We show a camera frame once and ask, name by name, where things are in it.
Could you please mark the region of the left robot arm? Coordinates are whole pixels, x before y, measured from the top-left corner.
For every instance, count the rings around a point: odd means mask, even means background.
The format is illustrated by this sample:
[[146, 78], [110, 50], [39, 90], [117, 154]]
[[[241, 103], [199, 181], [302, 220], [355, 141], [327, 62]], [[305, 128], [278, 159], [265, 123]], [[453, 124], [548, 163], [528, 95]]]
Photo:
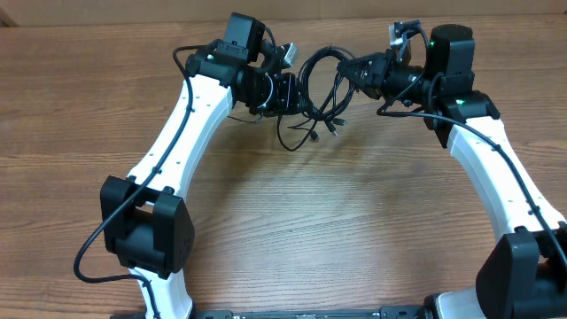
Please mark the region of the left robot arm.
[[185, 200], [195, 170], [220, 124], [241, 102], [258, 119], [303, 113], [290, 67], [294, 43], [276, 44], [260, 21], [232, 13], [224, 37], [189, 46], [177, 65], [176, 106], [144, 157], [100, 191], [105, 247], [142, 291], [143, 318], [190, 318], [183, 267], [195, 229]]

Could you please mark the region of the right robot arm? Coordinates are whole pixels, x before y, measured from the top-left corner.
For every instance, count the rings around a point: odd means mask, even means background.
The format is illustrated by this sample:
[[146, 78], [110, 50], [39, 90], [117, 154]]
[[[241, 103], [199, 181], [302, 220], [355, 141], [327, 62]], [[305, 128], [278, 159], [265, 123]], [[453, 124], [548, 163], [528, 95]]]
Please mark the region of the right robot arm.
[[473, 286], [427, 297], [421, 317], [565, 317], [566, 220], [516, 156], [493, 101], [473, 87], [472, 30], [433, 28], [423, 66], [409, 63], [419, 21], [395, 22], [389, 33], [388, 50], [341, 62], [338, 72], [382, 101], [379, 115], [400, 101], [408, 117], [423, 119], [471, 180], [496, 241]]

